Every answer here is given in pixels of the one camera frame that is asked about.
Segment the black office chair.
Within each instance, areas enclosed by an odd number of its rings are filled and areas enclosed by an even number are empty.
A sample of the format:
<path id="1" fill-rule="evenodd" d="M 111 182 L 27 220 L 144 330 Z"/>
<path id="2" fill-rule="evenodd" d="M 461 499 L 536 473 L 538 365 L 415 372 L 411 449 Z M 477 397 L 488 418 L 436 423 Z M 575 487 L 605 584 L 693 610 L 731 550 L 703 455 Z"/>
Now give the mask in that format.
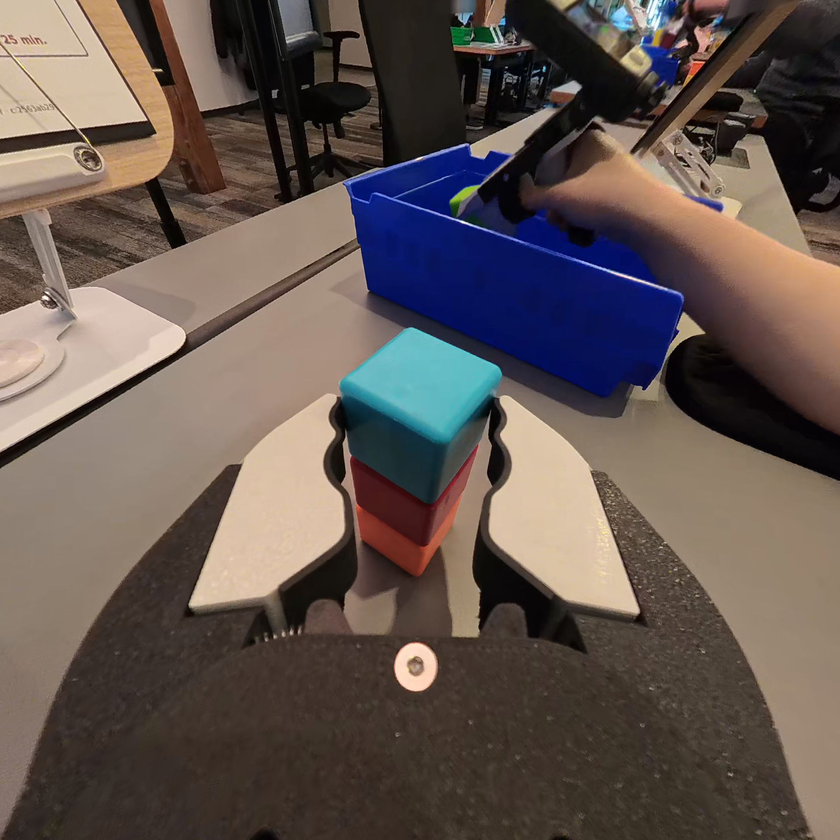
<path id="1" fill-rule="evenodd" d="M 360 1 L 382 109 L 384 166 L 467 142 L 446 1 Z"/>

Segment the person's right forearm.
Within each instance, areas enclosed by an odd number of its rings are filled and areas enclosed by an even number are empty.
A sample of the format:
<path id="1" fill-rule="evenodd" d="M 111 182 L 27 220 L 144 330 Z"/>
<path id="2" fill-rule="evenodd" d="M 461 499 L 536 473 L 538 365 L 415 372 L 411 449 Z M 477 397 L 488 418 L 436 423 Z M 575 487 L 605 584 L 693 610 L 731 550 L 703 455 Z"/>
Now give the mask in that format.
<path id="1" fill-rule="evenodd" d="M 838 267 L 656 181 L 638 187 L 625 220 L 697 325 L 783 403 L 838 434 Z"/>

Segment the white document stand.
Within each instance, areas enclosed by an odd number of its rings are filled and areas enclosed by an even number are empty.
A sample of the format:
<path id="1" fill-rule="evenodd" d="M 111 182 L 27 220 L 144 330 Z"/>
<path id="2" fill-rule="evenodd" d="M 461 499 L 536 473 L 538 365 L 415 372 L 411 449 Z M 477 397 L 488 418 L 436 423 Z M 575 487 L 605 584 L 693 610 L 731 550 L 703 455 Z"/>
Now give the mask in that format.
<path id="1" fill-rule="evenodd" d="M 111 175 L 87 143 L 2 154 L 2 209 L 22 212 L 42 271 L 37 302 L 2 314 L 1 449 L 171 357 L 182 327 L 104 287 L 71 291 L 51 232 L 48 194 L 100 186 Z"/>

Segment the brown wooden post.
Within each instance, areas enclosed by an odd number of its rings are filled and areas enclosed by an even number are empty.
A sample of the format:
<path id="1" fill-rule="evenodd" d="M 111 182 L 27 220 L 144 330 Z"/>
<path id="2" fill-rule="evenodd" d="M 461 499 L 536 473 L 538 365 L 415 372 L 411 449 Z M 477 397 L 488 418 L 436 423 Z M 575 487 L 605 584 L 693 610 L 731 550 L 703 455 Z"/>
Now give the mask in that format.
<path id="1" fill-rule="evenodd" d="M 172 81 L 163 91 L 170 106 L 174 128 L 173 157 L 187 188 L 198 194 L 225 189 L 223 173 L 207 135 L 185 63 L 163 1 L 150 1 L 150 10 Z"/>

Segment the blue plastic bin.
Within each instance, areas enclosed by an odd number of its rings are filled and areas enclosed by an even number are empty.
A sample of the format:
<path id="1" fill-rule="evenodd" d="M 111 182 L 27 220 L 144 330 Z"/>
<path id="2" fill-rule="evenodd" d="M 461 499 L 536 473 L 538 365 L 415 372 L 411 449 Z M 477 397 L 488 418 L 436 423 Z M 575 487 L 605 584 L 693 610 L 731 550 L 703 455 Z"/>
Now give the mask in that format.
<path id="1" fill-rule="evenodd" d="M 369 292 L 595 395 L 648 386 L 684 298 L 630 248 L 578 247 L 543 215 L 513 236 L 452 216 L 507 158 L 462 144 L 345 181 Z"/>

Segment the red cube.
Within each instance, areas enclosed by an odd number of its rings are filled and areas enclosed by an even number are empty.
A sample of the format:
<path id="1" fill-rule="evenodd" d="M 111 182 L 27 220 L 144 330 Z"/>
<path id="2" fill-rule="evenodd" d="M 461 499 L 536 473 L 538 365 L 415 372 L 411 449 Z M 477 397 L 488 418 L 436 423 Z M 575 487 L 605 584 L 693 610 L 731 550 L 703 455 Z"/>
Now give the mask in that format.
<path id="1" fill-rule="evenodd" d="M 350 457 L 355 498 L 362 509 L 419 546 L 432 542 L 466 488 L 478 447 L 470 453 L 441 496 L 423 502 L 357 458 Z"/>

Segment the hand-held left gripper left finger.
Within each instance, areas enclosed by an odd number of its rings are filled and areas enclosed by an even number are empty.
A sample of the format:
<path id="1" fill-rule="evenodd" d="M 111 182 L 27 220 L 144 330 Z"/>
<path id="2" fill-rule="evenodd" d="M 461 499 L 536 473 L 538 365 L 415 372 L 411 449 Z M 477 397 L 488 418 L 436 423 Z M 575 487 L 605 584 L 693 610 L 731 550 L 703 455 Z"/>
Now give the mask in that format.
<path id="1" fill-rule="evenodd" d="M 326 394 L 247 454 L 190 613 L 255 608 L 275 636 L 350 633 L 343 608 L 358 559 L 343 441 L 341 401 Z"/>

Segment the orange cube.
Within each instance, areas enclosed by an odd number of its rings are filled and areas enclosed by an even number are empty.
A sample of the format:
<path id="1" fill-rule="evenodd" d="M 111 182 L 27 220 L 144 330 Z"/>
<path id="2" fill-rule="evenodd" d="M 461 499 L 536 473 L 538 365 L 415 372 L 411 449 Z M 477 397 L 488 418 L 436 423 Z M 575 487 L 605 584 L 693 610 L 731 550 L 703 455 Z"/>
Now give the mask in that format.
<path id="1" fill-rule="evenodd" d="M 404 572 L 417 577 L 425 572 L 432 557 L 447 536 L 456 511 L 457 509 L 454 509 L 450 515 L 447 515 L 431 538 L 431 542 L 425 545 L 410 540 L 360 506 L 356 506 L 356 521 L 363 543 L 386 557 Z"/>

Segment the black framed screen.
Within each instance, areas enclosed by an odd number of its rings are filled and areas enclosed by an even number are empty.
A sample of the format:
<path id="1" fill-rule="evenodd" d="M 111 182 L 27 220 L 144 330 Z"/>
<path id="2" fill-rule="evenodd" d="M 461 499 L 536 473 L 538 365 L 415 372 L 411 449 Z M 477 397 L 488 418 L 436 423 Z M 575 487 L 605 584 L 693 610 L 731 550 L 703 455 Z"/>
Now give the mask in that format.
<path id="1" fill-rule="evenodd" d="M 163 88 L 174 83 L 150 1 L 118 1 L 150 67 Z"/>

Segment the person's right hand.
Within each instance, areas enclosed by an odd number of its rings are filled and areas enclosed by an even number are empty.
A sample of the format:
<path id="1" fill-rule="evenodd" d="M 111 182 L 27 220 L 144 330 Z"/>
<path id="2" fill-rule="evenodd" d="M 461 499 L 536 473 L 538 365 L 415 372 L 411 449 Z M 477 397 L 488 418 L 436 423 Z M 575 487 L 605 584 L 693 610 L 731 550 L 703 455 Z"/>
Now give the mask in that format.
<path id="1" fill-rule="evenodd" d="M 520 180 L 521 205 L 560 229 L 625 239 L 656 209 L 664 183 L 636 163 L 608 133 L 589 128 L 562 151 L 564 169 L 553 185 Z"/>

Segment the light blue cube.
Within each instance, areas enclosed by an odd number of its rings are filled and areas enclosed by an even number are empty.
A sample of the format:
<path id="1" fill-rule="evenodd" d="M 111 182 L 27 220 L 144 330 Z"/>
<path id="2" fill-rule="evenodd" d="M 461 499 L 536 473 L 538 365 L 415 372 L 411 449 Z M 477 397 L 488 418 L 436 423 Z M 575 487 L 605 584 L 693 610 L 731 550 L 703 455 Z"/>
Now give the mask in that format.
<path id="1" fill-rule="evenodd" d="M 339 383 L 351 455 L 435 502 L 479 445 L 501 369 L 405 329 Z"/>

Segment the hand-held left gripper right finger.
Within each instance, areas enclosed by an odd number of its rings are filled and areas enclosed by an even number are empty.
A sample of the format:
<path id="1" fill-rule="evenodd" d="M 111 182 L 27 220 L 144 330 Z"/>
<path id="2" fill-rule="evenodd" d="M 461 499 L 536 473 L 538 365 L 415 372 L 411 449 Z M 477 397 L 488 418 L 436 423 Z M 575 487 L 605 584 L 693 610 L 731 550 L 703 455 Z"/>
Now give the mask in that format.
<path id="1" fill-rule="evenodd" d="M 529 637 L 580 640 L 574 619 L 623 623 L 640 606 L 592 470 L 558 432 L 509 395 L 490 411 L 490 488 L 472 573 L 479 630 L 500 605 L 521 609 Z"/>

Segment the green cube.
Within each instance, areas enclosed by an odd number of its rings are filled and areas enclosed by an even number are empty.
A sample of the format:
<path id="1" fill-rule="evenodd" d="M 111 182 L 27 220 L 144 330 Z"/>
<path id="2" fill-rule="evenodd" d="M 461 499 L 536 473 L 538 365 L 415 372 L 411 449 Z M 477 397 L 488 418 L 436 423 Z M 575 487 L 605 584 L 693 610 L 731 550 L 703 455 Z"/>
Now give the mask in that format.
<path id="1" fill-rule="evenodd" d="M 483 228 L 498 226 L 498 207 L 495 201 L 486 203 L 478 195 L 478 185 L 470 185 L 458 191 L 449 200 L 450 215 L 468 224 Z"/>

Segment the blue bin with white label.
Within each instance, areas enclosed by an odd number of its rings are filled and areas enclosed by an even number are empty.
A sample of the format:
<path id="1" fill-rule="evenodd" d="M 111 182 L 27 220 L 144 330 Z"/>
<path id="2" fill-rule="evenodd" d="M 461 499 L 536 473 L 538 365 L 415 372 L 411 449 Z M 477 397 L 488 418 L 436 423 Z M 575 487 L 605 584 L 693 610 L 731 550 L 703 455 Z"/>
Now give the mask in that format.
<path id="1" fill-rule="evenodd" d="M 676 48 L 664 48 L 651 43 L 643 43 L 642 47 L 652 61 L 653 72 L 668 88 L 672 88 L 679 74 L 679 51 Z"/>

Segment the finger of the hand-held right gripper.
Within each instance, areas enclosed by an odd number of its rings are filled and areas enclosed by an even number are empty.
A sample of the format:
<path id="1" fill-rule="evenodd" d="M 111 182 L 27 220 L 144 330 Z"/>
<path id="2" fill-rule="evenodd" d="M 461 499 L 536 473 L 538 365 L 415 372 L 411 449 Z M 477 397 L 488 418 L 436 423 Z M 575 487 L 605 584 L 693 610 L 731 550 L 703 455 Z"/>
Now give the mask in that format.
<path id="1" fill-rule="evenodd" d="M 518 225 L 503 216 L 496 199 L 485 203 L 479 196 L 462 196 L 458 201 L 456 218 L 512 238 L 518 233 Z"/>

